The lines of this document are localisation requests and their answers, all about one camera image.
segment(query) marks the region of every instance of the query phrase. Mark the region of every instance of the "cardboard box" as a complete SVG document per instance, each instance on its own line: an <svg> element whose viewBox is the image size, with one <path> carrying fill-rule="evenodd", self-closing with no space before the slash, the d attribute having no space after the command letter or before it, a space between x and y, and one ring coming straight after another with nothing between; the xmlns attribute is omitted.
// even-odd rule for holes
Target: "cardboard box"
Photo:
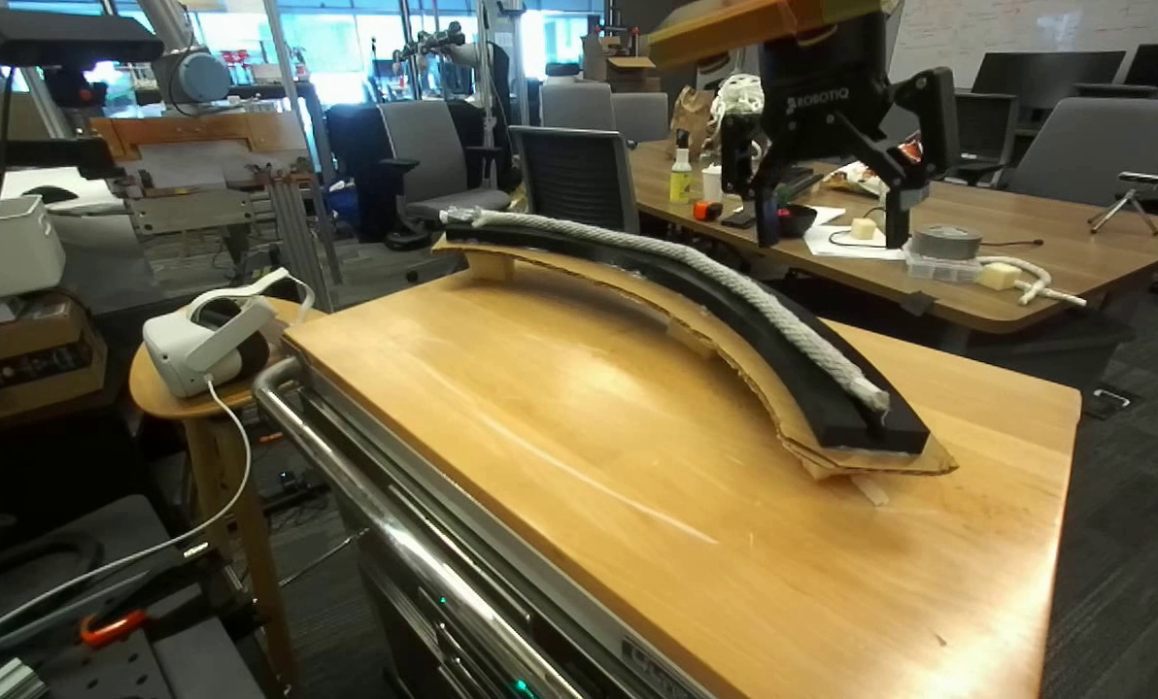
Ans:
<svg viewBox="0 0 1158 699"><path fill-rule="evenodd" d="M109 389L109 346L86 314L45 293L0 327L0 423L66 408Z"/></svg>

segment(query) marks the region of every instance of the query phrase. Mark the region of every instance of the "wooden stool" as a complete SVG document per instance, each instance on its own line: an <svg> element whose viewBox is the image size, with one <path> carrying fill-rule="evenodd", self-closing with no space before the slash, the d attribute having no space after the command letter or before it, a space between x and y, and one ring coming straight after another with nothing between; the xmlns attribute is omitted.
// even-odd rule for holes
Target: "wooden stool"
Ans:
<svg viewBox="0 0 1158 699"><path fill-rule="evenodd" d="M272 311L280 319L299 314L294 304L272 304ZM242 437L238 437L238 427L231 423L231 415L207 390L189 394L189 398L176 398L145 346L131 355L128 390L145 415L183 423L189 478L194 478L194 521L215 517L232 496L232 487L242 482ZM244 408L244 402L254 402L254 380L216 383L216 394L231 408ZM294 649L293 649L288 616L280 605L267 521L262 509L257 482L250 482L250 487L238 496L231 517L211 526L211 543L223 555L242 548L242 555L250 561L257 608L263 619L267 667L275 674L275 687L288 696L294 687Z"/></svg>

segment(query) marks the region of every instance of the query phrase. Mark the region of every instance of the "curved black object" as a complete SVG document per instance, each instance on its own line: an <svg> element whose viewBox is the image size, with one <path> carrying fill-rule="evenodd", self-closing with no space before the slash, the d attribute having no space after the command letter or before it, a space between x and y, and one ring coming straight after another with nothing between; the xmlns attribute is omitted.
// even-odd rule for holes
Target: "curved black object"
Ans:
<svg viewBox="0 0 1158 699"><path fill-rule="evenodd" d="M751 298L733 293L710 276L699 276L685 261L648 253L648 247L617 247L584 236L561 236L548 226L530 221L492 221L469 226L448 218L452 241L475 244L504 244L504 247L545 247L574 261L617 262L627 270L648 276L654 284L689 293L693 304L706 306L723 319L737 339L745 339L777 374L777 380L802 402L813 434L821 446L834 450L925 450L930 427L920 415L894 390L894 383L834 328L828 328L816 314L798 306L791 298L769 292L788 314L813 327L825 340L830 340L851 364L860 364L877 389L890 390L890 410L872 410L860 402L834 376L828 376L810 354L802 354Z"/></svg>

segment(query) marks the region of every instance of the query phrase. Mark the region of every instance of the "wall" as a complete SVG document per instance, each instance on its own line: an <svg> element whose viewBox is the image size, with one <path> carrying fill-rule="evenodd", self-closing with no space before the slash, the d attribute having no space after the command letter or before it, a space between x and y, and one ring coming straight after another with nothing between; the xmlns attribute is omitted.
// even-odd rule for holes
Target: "wall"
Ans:
<svg viewBox="0 0 1158 699"><path fill-rule="evenodd" d="M951 65L973 86L988 50L1132 50L1158 42L1158 0L904 0L894 77Z"/></svg>

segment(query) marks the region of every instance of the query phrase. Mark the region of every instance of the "table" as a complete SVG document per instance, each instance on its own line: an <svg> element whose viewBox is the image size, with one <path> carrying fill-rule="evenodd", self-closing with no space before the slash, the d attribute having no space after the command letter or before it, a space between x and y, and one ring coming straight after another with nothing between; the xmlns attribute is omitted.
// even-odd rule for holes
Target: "table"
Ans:
<svg viewBox="0 0 1158 699"><path fill-rule="evenodd" d="M518 267L288 328L373 423L719 696L1038 696L1080 394L834 327L948 478L813 482L655 314Z"/></svg>
<svg viewBox="0 0 1158 699"><path fill-rule="evenodd" d="M294 304L272 304L272 311L288 323L299 314ZM188 471L194 478L194 521L215 517L238 487L242 482L242 437L231 423L231 415L201 390L194 398L176 398L155 374L149 348L141 346L128 368L128 390L145 415L183 423L188 429ZM250 380L216 383L223 398L231 408L254 402ZM242 494L232 512L211 526L211 539L223 555L242 552L250 566L250 586L263 619L263 643L267 643L267 667L288 689L294 682L294 653L293 653L293 631L275 586L275 561L272 561L272 543L267 543L267 521L262 509L257 482Z"/></svg>
<svg viewBox="0 0 1158 699"><path fill-rule="evenodd" d="M755 247L755 227L694 221L693 204L670 203L670 188L665 188L670 160L672 160L672 142L636 142L631 152L643 214L670 218L672 226L694 236L710 236L733 247ZM863 214L873 204L872 197L834 192L834 188L821 192L816 203L843 204L851 214ZM1035 261L1053 270L1053 284L1061 292L1073 292L1083 298L1104 298L1123 284L1136 284L1158 270L1158 236L1136 214L1119 214L1096 236L1089 234L1091 214L1096 214L1091 204L1075 204L1075 203L938 183L930 197L912 208L912 227L951 226L982 241L1040 236L1044 241L1040 247L1005 244L990 253ZM764 257L890 304L920 304L930 293L933 314L966 332L1003 332L1003 339L1027 332L1067 306L1058 298L1035 298L1029 306L1021 306L1014 293L988 292L975 284L916 280L904 270L904 262L890 262L890 261L830 261L830 257L825 261L825 257L813 257L806 241L777 241L772 247L764 247Z"/></svg>

